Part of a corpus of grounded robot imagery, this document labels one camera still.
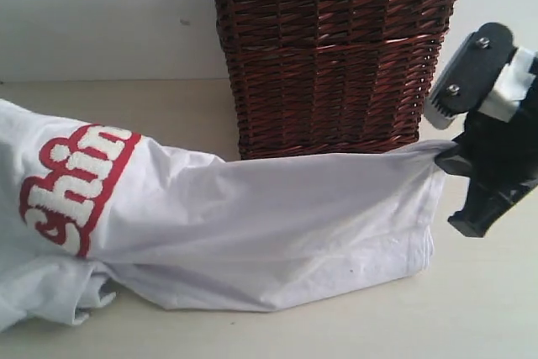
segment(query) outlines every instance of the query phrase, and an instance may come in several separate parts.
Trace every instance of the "metal screw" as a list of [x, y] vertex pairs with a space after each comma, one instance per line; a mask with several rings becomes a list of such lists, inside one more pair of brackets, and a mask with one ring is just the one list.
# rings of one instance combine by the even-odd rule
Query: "metal screw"
[[477, 40], [477, 47], [480, 48], [481, 50], [486, 50], [487, 48], [489, 48], [490, 44], [491, 44], [491, 41], [489, 40], [488, 37], [482, 37]]
[[460, 87], [457, 84], [451, 84], [446, 88], [446, 94], [449, 96], [457, 96], [460, 93]]

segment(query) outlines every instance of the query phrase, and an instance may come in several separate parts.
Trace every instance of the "beige tabletop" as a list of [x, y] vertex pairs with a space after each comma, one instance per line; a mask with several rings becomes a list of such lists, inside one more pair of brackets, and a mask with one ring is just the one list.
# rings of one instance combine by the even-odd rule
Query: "beige tabletop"
[[[227, 81], [3, 85], [0, 98], [237, 158]], [[449, 139], [458, 129], [424, 124], [422, 135]], [[536, 359], [538, 192], [486, 239], [470, 240], [446, 223], [465, 191], [465, 181], [449, 179], [433, 263], [417, 277], [276, 314], [165, 312], [120, 288], [82, 327], [13, 327], [0, 335], [0, 358]]]

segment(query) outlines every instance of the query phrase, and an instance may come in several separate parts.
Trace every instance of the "brown wicker basket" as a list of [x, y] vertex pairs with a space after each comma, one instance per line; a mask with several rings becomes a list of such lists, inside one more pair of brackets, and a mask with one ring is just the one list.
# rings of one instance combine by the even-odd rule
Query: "brown wicker basket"
[[244, 159], [418, 139], [456, 0], [215, 0]]

